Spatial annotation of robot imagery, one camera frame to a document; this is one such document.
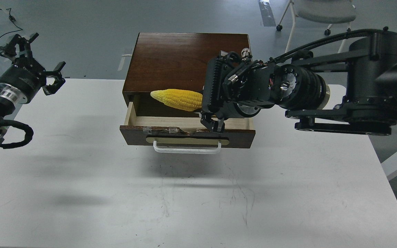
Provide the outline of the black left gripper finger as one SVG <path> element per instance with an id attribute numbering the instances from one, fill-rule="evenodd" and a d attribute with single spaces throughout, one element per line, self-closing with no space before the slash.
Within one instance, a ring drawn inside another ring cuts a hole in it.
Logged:
<path id="1" fill-rule="evenodd" d="M 42 87 L 45 95 L 55 94 L 65 83 L 65 79 L 62 77 L 61 70 L 66 65 L 66 62 L 60 62 L 52 71 L 44 71 L 42 75 L 44 77 L 52 77 L 54 82 L 52 84 L 46 84 Z"/>
<path id="2" fill-rule="evenodd" d="M 32 66 L 34 58 L 31 43 L 38 36 L 39 33 L 34 33 L 31 37 L 24 38 L 15 34 L 5 46 L 0 46 L 0 56 L 9 59 L 12 64 Z"/>

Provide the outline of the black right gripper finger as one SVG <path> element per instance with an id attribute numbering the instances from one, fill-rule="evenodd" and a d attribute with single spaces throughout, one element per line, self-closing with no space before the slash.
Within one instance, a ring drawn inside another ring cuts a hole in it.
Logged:
<path id="1" fill-rule="evenodd" d="M 221 107 L 219 97 L 225 65 L 225 56 L 217 56 L 208 61 L 202 100 L 202 110 L 207 113 L 217 113 Z"/>
<path id="2" fill-rule="evenodd" d="M 224 133 L 225 131 L 225 119 L 214 120 L 212 113 L 200 112 L 200 123 L 210 132 Z"/>

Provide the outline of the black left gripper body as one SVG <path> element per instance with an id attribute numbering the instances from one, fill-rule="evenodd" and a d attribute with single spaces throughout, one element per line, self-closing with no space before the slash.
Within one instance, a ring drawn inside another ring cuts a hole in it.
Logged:
<path id="1" fill-rule="evenodd" d="M 0 76 L 0 97 L 13 104 L 28 104 L 45 85 L 45 68 L 37 61 L 12 61 Z"/>

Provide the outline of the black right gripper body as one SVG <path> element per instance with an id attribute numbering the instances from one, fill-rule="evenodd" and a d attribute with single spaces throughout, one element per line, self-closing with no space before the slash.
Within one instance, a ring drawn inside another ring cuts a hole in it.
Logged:
<path id="1" fill-rule="evenodd" d="M 244 61 L 222 79 L 219 118 L 251 118 L 275 105 L 291 111 L 318 110 L 329 97 L 324 79 L 302 66 Z"/>

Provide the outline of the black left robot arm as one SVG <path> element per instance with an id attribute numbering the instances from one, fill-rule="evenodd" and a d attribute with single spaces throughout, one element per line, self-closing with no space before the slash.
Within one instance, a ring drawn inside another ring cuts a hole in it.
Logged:
<path id="1" fill-rule="evenodd" d="M 30 103 L 40 89 L 45 95 L 52 95 L 65 83 L 61 74 L 64 61 L 47 71 L 33 57 L 31 43 L 38 36 L 35 33 L 24 38 L 16 34 L 5 46 L 0 46 L 0 56 L 11 61 L 11 66 L 0 76 L 0 148 L 3 149 L 23 147 L 34 134 L 29 125 L 7 120 L 5 116 L 13 114 L 17 106 Z"/>

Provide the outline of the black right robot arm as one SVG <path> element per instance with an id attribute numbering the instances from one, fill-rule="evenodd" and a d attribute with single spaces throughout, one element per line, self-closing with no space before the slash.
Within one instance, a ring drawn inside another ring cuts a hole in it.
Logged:
<path id="1" fill-rule="evenodd" d="M 229 118 L 278 105 L 295 129 L 385 136 L 397 124 L 397 33 L 339 33 L 263 62 L 249 49 L 211 59 L 201 124 L 223 133 Z"/>

